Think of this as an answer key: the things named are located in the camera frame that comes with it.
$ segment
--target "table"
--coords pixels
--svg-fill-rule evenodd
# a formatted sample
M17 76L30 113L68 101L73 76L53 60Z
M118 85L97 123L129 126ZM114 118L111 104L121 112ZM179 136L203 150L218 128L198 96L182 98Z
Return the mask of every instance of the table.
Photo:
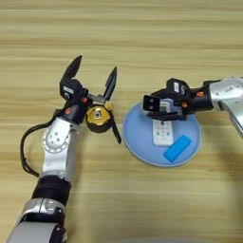
M103 93L114 66L120 131L129 108L171 78L200 86L242 76L243 2L238 0L10 0L0 2L0 235L5 242L36 178L20 165L19 143L33 124L62 107L59 82L84 56L78 79ZM243 241L241 138L224 112L196 114L203 141L184 166L136 159L111 131L82 127L77 175L67 205L69 243L139 237ZM41 169L42 132L28 139Z

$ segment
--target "blue plate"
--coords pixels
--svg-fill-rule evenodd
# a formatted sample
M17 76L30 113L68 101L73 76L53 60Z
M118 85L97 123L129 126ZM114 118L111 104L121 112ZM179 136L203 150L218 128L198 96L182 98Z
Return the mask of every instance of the blue plate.
M177 110L171 104L171 110ZM123 125L123 138L128 149L139 159L162 167L174 167L186 163L194 157L201 144L201 129L194 115L187 121L172 121L174 141L182 135L191 140L191 144L173 161L167 160L163 154L168 146L156 146L153 143L153 120L140 111L140 103L131 108Z

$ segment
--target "wood grain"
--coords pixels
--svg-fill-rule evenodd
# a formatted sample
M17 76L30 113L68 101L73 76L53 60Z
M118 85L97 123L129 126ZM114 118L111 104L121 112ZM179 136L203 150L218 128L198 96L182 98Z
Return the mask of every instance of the wood grain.
M36 179L20 166L19 142L64 101L59 81L84 55L78 78L103 92L116 65L115 113L122 122L144 93L171 77L202 81L242 76L240 0L0 1L0 235L5 242ZM75 185L67 206L69 243L138 237L243 242L242 140L228 115L197 114L203 142L196 157L174 169L149 166L113 134L83 127ZM35 168L41 133L28 139Z

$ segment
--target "blue sponge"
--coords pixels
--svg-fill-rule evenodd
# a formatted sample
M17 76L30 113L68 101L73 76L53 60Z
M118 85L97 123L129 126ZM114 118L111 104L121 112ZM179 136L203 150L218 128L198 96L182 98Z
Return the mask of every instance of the blue sponge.
M165 152L164 156L170 161L173 162L189 145L191 140L186 136L181 136L174 142Z

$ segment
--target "black cable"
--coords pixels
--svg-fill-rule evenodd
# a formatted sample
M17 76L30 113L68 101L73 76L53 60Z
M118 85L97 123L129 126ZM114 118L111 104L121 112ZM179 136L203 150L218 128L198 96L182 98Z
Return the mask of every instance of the black cable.
M23 135L23 137L21 138L21 142L20 142L20 159L21 159L21 164L22 164L22 167L23 167L24 171L26 171L27 173L29 173L29 174L37 177L37 178L40 176L40 174L38 172L36 172L35 170L33 170L28 165L27 158L25 156L25 141L26 141L27 136L29 134L37 131L37 130L44 129L44 128L47 128L47 127L51 126L52 123L54 122L54 120L59 115L61 115L63 112L65 112L65 110L68 109L73 104L74 104L74 102L72 102L72 103L66 103L65 106L61 110L58 110L58 112L56 112L53 115L53 117L52 117L52 119L50 121L45 122L45 123L42 123L42 124L34 125L34 126L30 127L30 129L28 129L26 131L26 133Z

